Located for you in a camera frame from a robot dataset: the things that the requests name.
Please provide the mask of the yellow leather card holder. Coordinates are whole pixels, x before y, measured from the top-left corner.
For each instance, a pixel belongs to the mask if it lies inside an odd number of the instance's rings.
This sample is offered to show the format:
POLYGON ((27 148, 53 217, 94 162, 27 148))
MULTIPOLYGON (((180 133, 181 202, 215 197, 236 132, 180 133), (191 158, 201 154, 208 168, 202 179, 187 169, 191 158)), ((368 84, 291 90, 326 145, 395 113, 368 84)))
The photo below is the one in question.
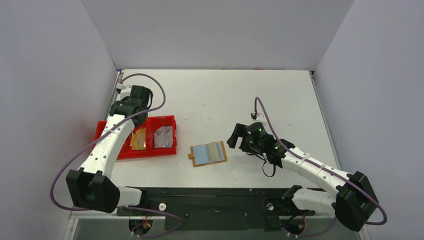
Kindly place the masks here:
POLYGON ((194 168, 202 167, 202 166, 227 162, 228 157, 227 157, 224 142, 223 141, 220 141, 220 142, 222 144, 223 153, 225 156, 225 160, 221 162, 210 162, 210 155, 209 155, 209 149, 208 149, 208 144, 210 143, 191 146, 190 153, 188 154, 188 159, 192 161, 193 167, 194 168))

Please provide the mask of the silver card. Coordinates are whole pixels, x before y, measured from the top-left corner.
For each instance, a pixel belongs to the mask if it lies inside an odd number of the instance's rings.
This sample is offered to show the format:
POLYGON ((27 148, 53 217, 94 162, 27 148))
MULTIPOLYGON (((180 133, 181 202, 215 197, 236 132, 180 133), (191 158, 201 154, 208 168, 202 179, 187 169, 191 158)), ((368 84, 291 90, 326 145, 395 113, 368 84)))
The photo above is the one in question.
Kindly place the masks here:
POLYGON ((173 127, 161 126, 154 134, 154 147, 156 149, 171 148, 173 144, 173 127))

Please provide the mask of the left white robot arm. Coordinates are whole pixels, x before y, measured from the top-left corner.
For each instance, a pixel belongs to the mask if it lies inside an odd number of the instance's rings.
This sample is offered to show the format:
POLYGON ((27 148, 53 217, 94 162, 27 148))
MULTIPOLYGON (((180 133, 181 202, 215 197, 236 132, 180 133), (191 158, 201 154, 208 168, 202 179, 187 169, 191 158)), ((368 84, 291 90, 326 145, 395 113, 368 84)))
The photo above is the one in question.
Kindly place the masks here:
POLYGON ((143 215, 149 210, 149 201, 142 197, 142 190, 117 187, 111 177, 125 141, 147 120, 153 93, 147 87, 133 85, 121 94, 124 97, 109 110, 99 142, 77 170, 67 173, 66 183, 75 207, 112 213, 129 206, 136 215, 143 215))

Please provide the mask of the gold card with stripe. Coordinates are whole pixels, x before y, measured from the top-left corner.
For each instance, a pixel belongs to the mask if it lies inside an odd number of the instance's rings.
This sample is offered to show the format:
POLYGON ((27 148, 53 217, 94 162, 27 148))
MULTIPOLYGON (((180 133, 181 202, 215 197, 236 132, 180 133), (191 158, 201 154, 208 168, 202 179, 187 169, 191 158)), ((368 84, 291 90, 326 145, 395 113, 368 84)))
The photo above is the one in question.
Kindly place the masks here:
POLYGON ((211 163, 222 162, 225 160, 224 151, 221 142, 208 144, 209 160, 211 163))

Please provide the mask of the gold black card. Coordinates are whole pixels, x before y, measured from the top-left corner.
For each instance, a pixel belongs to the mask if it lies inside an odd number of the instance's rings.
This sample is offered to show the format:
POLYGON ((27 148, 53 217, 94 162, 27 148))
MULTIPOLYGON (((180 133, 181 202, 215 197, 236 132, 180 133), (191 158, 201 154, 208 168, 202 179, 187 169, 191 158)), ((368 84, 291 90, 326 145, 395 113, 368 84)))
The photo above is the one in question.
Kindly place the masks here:
POLYGON ((138 128, 131 133, 130 148, 132 151, 146 150, 146 128, 138 128))

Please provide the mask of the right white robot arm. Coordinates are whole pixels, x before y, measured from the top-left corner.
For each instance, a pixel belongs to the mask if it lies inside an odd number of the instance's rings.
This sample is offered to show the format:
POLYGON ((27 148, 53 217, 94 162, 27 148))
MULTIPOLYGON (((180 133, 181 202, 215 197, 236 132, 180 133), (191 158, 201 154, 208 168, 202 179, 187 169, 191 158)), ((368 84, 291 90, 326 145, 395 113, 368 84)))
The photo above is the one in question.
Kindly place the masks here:
POLYGON ((344 227, 358 232, 368 223, 379 202, 366 175, 335 169, 307 155, 293 143, 277 139, 266 132, 261 122, 251 125, 236 124, 226 141, 250 155, 264 157, 265 162, 291 171, 317 185, 312 190, 293 185, 282 196, 282 207, 289 213, 314 211, 335 217, 344 227))

